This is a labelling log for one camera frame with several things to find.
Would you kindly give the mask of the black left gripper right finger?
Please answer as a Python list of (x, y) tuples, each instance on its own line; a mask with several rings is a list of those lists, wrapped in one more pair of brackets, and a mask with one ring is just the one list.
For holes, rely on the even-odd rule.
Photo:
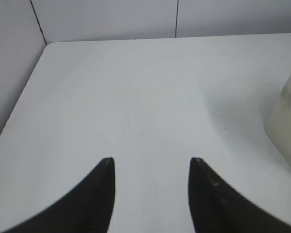
[(253, 204), (201, 158), (190, 161), (188, 201), (197, 233), (291, 233), (291, 225)]

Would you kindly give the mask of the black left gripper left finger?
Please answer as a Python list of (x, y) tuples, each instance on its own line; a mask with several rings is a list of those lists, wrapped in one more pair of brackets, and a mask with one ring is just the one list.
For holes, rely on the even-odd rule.
[(106, 233), (115, 200), (115, 164), (102, 159), (66, 195), (9, 233)]

